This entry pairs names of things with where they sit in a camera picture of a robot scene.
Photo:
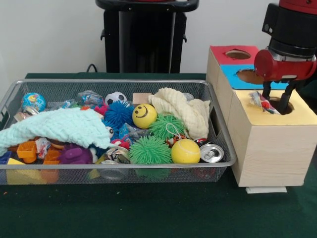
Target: white wall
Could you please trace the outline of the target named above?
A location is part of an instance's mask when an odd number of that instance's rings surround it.
[[[201,0],[187,14],[181,71],[206,72],[211,44],[264,48],[266,7],[277,1]],[[0,97],[28,72],[79,72],[90,63],[104,71],[103,27],[103,10],[94,0],[0,0]]]
[[[183,45],[181,71],[206,72],[209,45],[256,45],[270,40],[262,25],[270,2],[278,0],[200,0],[187,13],[187,43]]]

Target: red box top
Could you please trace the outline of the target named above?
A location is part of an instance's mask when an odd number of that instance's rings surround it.
[[[259,51],[256,46],[210,46],[210,49],[220,65],[254,64]]]

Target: wooden box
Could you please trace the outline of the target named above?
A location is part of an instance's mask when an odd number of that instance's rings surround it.
[[[254,59],[258,51],[255,46],[210,47],[206,81],[216,92],[227,125],[232,89],[263,89],[263,80],[253,72]],[[286,84],[272,83],[271,87],[273,90],[284,90]]]
[[[250,92],[234,91],[228,122],[238,158],[232,167],[238,185],[303,185],[317,145],[317,116],[296,91],[290,98],[293,111],[283,116],[252,105]],[[270,95],[280,98],[282,93]]]
[[[244,56],[233,59],[228,52]],[[248,46],[211,47],[209,52],[206,80],[237,153],[234,175],[243,187],[302,185],[317,145],[317,116],[296,91],[287,115],[272,115],[250,103],[249,94],[263,89],[263,79],[254,73],[257,52]],[[286,86],[272,83],[271,96],[279,100]]]

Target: white base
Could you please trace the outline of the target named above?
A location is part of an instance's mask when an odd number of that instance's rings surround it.
[[[286,187],[247,187],[248,194],[287,192]]]

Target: colorful toy pile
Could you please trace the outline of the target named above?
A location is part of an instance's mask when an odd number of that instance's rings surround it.
[[[224,152],[208,140],[209,112],[210,101],[171,88],[137,105],[121,92],[104,99],[88,90],[48,108],[29,93],[17,123],[0,131],[0,156],[8,149],[16,161],[44,165],[216,163]]]

